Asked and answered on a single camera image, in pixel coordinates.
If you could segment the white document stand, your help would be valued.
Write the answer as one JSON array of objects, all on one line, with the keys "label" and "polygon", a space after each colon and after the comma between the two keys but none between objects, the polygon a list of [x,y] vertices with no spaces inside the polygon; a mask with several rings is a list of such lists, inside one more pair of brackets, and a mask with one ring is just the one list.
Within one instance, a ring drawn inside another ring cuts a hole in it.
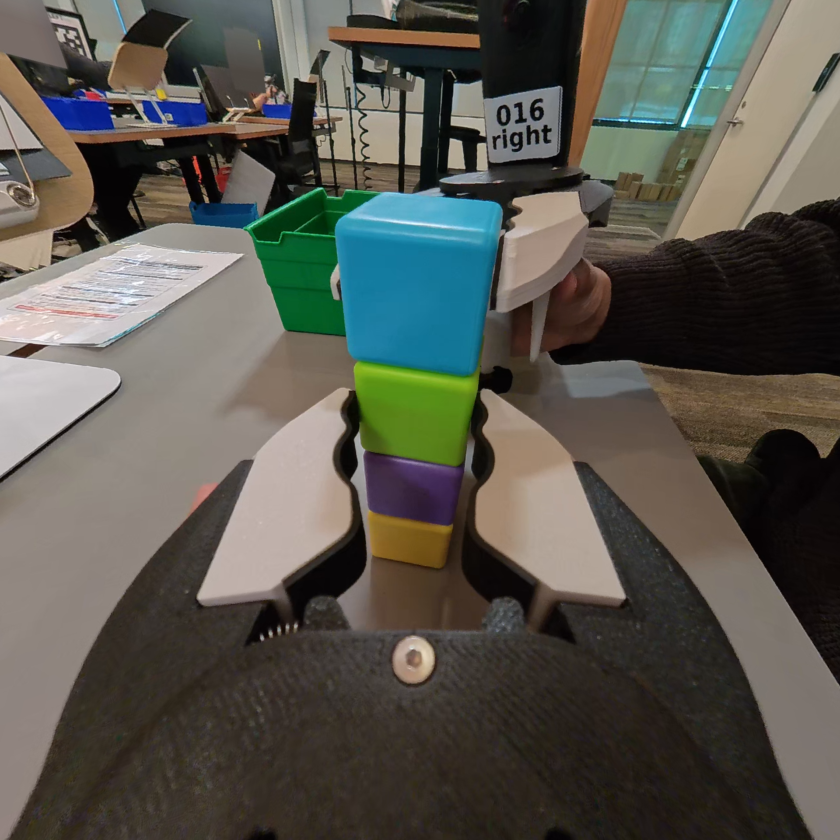
[{"label": "white document stand", "polygon": [[[2,297],[2,323],[7,311],[19,302],[42,293],[79,274],[91,273],[92,258],[64,269],[47,281],[28,287],[18,286],[17,294]],[[54,327],[2,326],[2,343],[44,344],[58,339],[37,338],[58,330]],[[1,474],[2,480],[25,461],[65,433],[67,429],[110,399],[120,388],[119,373],[110,369],[38,361],[13,357],[2,351],[1,380]]]}]

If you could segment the yellow cube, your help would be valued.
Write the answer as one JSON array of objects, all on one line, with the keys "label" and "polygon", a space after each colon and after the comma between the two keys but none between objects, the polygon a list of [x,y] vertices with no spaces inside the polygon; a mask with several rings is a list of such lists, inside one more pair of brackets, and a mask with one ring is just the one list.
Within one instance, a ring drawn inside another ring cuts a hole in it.
[{"label": "yellow cube", "polygon": [[371,555],[440,570],[448,557],[453,525],[396,518],[369,511]]}]

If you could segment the stack of cardboard boxes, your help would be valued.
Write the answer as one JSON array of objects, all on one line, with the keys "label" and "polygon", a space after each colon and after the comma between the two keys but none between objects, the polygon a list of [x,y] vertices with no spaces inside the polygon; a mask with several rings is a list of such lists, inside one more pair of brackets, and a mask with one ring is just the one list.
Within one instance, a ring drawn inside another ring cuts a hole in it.
[{"label": "stack of cardboard boxes", "polygon": [[655,178],[640,173],[620,172],[614,188],[622,200],[674,202],[680,199],[701,153],[707,144],[709,129],[682,129],[676,133]]}]

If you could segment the lime green cube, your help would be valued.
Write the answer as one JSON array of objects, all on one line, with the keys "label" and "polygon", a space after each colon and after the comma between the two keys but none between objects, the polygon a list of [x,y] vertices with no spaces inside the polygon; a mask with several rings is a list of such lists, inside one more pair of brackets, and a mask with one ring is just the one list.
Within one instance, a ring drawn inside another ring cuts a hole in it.
[{"label": "lime green cube", "polygon": [[480,367],[460,376],[358,361],[360,441],[367,452],[460,466]]}]

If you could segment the person's right forearm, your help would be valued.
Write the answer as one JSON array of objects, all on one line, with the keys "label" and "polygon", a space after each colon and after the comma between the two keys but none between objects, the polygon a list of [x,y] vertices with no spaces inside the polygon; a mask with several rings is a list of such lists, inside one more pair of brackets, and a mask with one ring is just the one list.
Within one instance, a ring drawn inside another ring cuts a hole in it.
[{"label": "person's right forearm", "polygon": [[588,343],[552,350],[558,364],[839,374],[837,198],[595,266],[612,283],[605,321]]}]

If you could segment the black office chair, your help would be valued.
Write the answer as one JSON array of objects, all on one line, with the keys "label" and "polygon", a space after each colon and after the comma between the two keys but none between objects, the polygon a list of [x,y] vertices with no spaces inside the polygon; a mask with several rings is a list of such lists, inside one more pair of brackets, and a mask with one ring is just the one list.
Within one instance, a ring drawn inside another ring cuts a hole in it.
[{"label": "black office chair", "polygon": [[316,61],[307,80],[295,79],[293,83],[285,153],[279,163],[279,172],[291,191],[300,187],[306,192],[322,186],[314,138],[314,113],[321,79],[322,69]]}]

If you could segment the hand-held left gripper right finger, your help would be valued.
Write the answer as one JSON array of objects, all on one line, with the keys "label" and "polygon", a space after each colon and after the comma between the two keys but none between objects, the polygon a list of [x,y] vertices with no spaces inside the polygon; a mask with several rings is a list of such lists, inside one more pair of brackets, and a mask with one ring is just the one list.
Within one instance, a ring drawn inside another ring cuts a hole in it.
[{"label": "hand-held left gripper right finger", "polygon": [[509,597],[541,629],[554,607],[622,607],[627,599],[574,459],[494,392],[476,399],[461,564],[491,602]]}]

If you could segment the blue cube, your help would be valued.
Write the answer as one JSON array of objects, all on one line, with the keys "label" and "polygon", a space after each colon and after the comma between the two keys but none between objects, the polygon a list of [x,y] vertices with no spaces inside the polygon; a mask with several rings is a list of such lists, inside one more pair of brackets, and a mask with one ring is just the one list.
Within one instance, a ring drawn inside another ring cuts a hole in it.
[{"label": "blue cube", "polygon": [[480,360],[501,207],[383,193],[342,216],[335,244],[356,361],[468,376]]}]

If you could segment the black bag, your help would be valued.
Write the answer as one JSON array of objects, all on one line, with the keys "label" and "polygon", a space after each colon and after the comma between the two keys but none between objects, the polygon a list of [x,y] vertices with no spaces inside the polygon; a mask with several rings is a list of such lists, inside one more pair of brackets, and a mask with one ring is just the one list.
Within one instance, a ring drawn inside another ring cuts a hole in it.
[{"label": "black bag", "polygon": [[350,1],[346,25],[477,35],[476,1]]}]

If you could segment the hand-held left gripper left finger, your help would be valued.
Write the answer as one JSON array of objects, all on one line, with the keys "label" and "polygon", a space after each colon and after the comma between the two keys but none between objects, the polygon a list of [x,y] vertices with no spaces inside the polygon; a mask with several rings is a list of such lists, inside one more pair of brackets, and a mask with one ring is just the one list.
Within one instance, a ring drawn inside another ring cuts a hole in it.
[{"label": "hand-held left gripper left finger", "polygon": [[308,604],[338,598],[365,568],[355,391],[340,387],[291,420],[256,454],[196,599],[272,604],[302,624]]}]

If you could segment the grey panel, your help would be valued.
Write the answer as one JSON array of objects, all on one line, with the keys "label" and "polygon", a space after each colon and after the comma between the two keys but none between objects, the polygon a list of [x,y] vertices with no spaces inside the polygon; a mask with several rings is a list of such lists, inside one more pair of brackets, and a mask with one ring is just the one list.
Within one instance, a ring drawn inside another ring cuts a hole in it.
[{"label": "grey panel", "polygon": [[254,204],[257,217],[263,215],[276,182],[273,170],[259,163],[245,150],[238,150],[224,189],[222,203]]}]

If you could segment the green plastic bin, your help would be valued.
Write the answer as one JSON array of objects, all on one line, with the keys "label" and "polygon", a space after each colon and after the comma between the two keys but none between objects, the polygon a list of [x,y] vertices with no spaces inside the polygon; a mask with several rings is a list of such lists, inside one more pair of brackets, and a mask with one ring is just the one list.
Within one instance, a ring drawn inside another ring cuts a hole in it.
[{"label": "green plastic bin", "polygon": [[284,330],[345,335],[343,304],[331,288],[338,264],[335,227],[375,196],[348,190],[334,197],[319,187],[246,227]]}]

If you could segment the person's right hand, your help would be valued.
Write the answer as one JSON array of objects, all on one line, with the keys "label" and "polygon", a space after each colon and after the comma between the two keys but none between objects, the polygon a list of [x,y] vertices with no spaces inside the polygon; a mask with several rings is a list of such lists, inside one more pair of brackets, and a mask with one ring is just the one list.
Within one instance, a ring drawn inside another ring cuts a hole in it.
[{"label": "person's right hand", "polygon": [[610,277],[602,268],[581,259],[551,290],[541,351],[593,341],[606,320],[611,299]]}]

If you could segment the laminated paper sheet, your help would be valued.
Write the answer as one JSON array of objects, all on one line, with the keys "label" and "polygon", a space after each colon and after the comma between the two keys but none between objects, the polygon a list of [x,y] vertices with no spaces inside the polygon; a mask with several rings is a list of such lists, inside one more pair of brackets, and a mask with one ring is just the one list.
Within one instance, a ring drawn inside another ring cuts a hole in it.
[{"label": "laminated paper sheet", "polygon": [[141,244],[121,248],[3,299],[1,340],[106,347],[241,258]]}]

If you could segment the purple cube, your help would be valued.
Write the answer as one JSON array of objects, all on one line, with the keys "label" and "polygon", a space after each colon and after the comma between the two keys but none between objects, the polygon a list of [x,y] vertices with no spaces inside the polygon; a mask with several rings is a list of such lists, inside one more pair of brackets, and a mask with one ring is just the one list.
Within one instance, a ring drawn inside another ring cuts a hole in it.
[{"label": "purple cube", "polygon": [[451,466],[364,452],[369,510],[393,518],[451,526],[464,464]]}]

